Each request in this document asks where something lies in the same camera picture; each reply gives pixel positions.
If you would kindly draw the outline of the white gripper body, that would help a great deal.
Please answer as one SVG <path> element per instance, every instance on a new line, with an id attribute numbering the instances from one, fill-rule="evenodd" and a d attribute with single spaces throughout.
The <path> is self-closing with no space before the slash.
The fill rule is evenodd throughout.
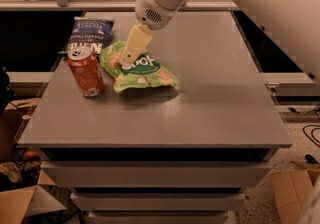
<path id="1" fill-rule="evenodd" d="M 182 0 L 136 0 L 136 18 L 151 30 L 163 29 L 176 15 L 181 2 Z"/>

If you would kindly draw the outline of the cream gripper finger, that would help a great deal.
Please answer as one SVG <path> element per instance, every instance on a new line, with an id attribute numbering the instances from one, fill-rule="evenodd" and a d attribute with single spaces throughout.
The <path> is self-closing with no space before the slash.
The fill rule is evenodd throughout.
<path id="1" fill-rule="evenodd" d="M 147 25 L 134 25 L 127 38 L 120 58 L 120 64 L 132 64 L 138 58 L 138 56 L 146 50 L 152 38 L 152 31 Z"/>

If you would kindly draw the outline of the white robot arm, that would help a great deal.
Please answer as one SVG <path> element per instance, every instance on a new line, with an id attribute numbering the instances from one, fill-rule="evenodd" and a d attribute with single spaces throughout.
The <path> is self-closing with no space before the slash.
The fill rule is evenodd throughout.
<path id="1" fill-rule="evenodd" d="M 131 65 L 187 0 L 136 0 L 132 27 L 120 63 Z M 320 82 L 320 0 L 231 0 L 304 73 Z"/>

